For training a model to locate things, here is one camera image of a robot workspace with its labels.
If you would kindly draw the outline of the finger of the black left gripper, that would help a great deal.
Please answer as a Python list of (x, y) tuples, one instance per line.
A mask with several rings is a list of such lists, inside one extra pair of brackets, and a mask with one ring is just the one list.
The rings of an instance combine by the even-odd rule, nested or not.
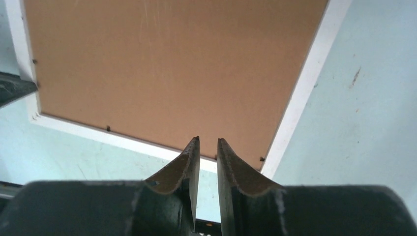
[(3, 108), (25, 96), (38, 91), (34, 82), (25, 81), (18, 75), (0, 73), (0, 107)]

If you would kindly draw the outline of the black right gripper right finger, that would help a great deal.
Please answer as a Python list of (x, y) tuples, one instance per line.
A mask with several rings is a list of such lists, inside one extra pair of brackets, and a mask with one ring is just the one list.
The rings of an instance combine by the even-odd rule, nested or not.
[(224, 236), (414, 236), (401, 198), (380, 185), (283, 186), (217, 143)]

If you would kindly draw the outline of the brown backing board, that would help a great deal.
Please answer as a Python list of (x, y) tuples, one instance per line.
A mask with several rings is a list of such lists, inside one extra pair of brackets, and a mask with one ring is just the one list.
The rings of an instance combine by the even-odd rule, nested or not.
[(27, 0), (41, 112), (260, 169), (325, 0)]

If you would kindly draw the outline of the white picture frame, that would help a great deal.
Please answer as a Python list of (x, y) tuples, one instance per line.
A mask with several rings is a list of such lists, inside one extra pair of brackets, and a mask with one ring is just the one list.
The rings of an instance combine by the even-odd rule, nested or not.
[[(278, 169), (351, 3), (350, 0), (330, 0), (327, 3), (288, 106), (260, 169), (265, 177), (273, 178)], [(24, 3), (21, 0), (7, 0), (5, 11), (21, 78), (36, 82)], [(180, 153), (177, 149), (42, 114), (37, 93), (26, 95), (24, 99), (29, 121), (33, 124), (169, 161)]]

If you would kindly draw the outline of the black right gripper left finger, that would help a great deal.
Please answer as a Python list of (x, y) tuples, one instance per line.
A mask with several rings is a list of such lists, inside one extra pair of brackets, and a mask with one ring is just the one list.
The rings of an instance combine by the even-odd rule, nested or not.
[(36, 181), (0, 215), (3, 236), (188, 236), (195, 229), (200, 139), (144, 180)]

